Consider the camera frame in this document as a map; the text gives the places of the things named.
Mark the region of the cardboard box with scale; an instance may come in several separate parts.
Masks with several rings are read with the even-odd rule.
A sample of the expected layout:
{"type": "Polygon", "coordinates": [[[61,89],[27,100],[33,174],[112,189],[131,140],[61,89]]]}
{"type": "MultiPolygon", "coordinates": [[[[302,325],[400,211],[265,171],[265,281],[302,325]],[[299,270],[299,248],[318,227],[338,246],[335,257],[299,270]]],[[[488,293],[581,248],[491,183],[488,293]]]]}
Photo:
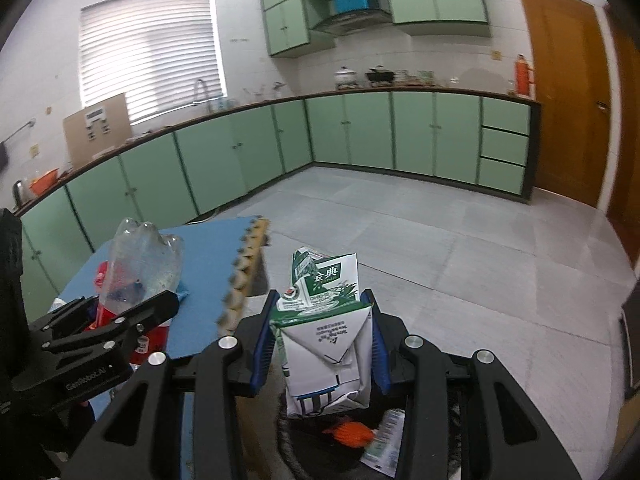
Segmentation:
{"type": "Polygon", "coordinates": [[[132,138],[126,96],[112,96],[64,118],[63,130],[74,169],[120,148],[132,138]]]}

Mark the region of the white window blinds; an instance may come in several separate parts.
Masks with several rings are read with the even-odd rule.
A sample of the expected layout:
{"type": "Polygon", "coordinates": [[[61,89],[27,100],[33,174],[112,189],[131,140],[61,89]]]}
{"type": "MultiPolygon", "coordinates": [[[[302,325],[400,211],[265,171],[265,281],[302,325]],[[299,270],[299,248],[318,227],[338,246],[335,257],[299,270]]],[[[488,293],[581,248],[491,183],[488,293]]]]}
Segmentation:
{"type": "Polygon", "coordinates": [[[192,105],[198,78],[211,101],[228,96],[215,0],[107,0],[80,11],[84,107],[123,93],[140,124],[192,105]]]}

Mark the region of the steel kettle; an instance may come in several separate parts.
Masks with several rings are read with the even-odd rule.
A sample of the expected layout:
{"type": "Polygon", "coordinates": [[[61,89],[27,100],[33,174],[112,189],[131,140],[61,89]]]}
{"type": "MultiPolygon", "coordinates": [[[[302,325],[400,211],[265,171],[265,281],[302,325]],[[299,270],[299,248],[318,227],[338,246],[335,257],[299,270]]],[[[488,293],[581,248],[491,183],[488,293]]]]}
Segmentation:
{"type": "Polygon", "coordinates": [[[32,194],[24,180],[16,180],[13,183],[12,196],[16,209],[21,209],[32,200],[32,194]]]}

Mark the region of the orange foam fruit net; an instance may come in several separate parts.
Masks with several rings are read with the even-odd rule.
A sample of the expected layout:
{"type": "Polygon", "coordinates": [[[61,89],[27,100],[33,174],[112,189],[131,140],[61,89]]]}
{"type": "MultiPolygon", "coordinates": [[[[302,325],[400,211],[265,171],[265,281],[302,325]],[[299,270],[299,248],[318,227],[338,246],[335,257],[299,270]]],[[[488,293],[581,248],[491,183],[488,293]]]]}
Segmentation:
{"type": "Polygon", "coordinates": [[[374,430],[347,416],[337,419],[337,422],[323,430],[323,433],[348,448],[366,448],[375,438],[374,430]]]}

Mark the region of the white cooking pot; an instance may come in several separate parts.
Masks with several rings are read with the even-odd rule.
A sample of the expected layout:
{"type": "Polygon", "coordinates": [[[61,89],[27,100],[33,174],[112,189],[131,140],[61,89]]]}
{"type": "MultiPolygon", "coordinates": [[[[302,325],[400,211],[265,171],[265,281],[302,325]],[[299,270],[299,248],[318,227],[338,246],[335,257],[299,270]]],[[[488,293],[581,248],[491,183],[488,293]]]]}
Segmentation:
{"type": "Polygon", "coordinates": [[[353,89],[358,87],[358,74],[356,70],[351,70],[342,66],[334,74],[334,84],[337,90],[353,89]]]}

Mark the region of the dark hanging towel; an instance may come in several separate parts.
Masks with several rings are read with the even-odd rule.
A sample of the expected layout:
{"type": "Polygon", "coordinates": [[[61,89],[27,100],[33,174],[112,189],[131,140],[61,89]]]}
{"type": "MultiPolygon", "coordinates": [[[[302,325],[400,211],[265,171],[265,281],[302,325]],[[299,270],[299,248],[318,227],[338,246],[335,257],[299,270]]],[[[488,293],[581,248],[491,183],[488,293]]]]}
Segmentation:
{"type": "Polygon", "coordinates": [[[9,153],[6,148],[6,142],[0,142],[0,172],[2,173],[9,166],[9,153]]]}

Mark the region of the clear plastic bottle red label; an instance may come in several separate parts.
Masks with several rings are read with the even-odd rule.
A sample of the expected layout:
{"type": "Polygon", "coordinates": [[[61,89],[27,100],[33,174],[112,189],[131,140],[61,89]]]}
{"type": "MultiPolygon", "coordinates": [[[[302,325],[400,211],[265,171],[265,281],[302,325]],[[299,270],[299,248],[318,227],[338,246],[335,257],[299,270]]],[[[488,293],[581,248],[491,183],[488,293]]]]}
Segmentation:
{"type": "Polygon", "coordinates": [[[113,320],[164,290],[178,290],[183,248],[181,236],[162,234],[152,222],[133,218],[120,222],[108,248],[108,270],[99,296],[113,320]]]}

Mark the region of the silver green snack bag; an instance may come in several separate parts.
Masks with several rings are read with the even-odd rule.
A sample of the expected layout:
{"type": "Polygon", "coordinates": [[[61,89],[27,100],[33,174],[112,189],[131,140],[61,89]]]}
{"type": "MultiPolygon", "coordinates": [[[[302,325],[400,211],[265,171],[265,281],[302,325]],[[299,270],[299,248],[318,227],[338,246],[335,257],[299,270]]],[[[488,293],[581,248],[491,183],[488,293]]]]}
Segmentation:
{"type": "Polygon", "coordinates": [[[387,477],[395,477],[405,416],[405,411],[399,408],[385,412],[372,442],[364,449],[360,463],[387,477]]]}

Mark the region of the chrome sink faucet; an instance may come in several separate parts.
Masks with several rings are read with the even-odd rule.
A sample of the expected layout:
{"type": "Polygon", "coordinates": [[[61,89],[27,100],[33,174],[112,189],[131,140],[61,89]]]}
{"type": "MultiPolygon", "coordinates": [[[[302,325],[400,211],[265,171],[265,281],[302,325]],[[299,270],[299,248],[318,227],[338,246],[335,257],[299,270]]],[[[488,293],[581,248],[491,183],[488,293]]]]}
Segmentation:
{"type": "Polygon", "coordinates": [[[192,105],[204,105],[207,114],[213,113],[213,105],[212,101],[210,100],[208,85],[203,78],[198,78],[196,81],[194,81],[192,105]]]}

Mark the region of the black trash bin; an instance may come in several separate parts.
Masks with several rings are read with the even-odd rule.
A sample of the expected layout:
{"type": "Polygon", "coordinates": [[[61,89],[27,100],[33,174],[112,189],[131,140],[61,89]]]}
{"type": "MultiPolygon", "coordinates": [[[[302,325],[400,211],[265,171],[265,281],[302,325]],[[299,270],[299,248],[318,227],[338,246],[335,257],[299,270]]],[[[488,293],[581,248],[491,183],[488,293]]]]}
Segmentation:
{"type": "Polygon", "coordinates": [[[367,408],[311,417],[279,399],[278,452],[295,479],[397,479],[407,396],[372,391],[367,408]]]}

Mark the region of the green base kitchen cabinets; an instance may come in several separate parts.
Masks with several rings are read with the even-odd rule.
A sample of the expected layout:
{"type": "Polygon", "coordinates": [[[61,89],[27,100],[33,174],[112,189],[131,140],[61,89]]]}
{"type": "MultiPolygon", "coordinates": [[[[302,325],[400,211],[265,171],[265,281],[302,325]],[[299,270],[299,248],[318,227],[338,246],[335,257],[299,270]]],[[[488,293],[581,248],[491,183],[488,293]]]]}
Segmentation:
{"type": "Polygon", "coordinates": [[[527,202],[538,102],[473,90],[312,94],[148,134],[75,169],[20,211],[25,310],[39,318],[125,218],[173,228],[326,165],[527,202]]]}

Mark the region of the brown wooden door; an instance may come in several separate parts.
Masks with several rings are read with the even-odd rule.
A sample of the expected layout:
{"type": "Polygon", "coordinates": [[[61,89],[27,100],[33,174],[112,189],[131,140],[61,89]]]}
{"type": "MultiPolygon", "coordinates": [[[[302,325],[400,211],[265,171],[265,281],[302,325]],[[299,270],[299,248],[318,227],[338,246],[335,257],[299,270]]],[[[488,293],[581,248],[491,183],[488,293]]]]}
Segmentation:
{"type": "Polygon", "coordinates": [[[535,185],[597,206],[608,160],[611,91],[597,13],[582,0],[521,0],[541,104],[535,185]]]}

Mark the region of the orange thermos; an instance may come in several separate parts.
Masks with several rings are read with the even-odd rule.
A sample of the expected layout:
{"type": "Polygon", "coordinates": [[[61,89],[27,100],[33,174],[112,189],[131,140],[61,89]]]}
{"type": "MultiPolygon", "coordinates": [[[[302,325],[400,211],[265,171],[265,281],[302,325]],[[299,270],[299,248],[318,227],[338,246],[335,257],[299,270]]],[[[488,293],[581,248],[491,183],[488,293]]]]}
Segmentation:
{"type": "Polygon", "coordinates": [[[514,63],[515,93],[518,96],[530,96],[532,92],[533,71],[526,57],[519,54],[514,63]]]}

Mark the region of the black wok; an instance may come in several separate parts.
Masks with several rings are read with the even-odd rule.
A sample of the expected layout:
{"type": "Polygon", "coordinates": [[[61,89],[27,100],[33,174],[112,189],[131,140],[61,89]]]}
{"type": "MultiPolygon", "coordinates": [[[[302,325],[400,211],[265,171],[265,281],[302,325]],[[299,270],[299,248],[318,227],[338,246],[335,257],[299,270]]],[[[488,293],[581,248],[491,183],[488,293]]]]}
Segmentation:
{"type": "Polygon", "coordinates": [[[371,87],[392,86],[395,81],[395,73],[382,65],[371,67],[366,77],[371,87]]]}

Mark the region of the blue table cloth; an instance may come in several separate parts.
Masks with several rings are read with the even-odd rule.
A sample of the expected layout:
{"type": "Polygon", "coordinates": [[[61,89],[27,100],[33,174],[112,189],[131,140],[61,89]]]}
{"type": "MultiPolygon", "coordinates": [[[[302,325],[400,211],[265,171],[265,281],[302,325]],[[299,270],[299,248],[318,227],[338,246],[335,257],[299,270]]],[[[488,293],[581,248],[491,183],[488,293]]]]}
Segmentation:
{"type": "MultiPolygon", "coordinates": [[[[267,244],[269,221],[262,217],[208,220],[161,230],[181,237],[183,258],[178,288],[180,308],[170,322],[166,353],[182,358],[204,350],[239,324],[248,296],[268,292],[262,246],[267,244]]],[[[98,294],[94,278],[99,263],[107,260],[111,242],[100,247],[52,304],[98,294]]],[[[250,396],[267,380],[273,349],[269,326],[259,336],[257,353],[248,354],[246,367],[250,396]]]]}

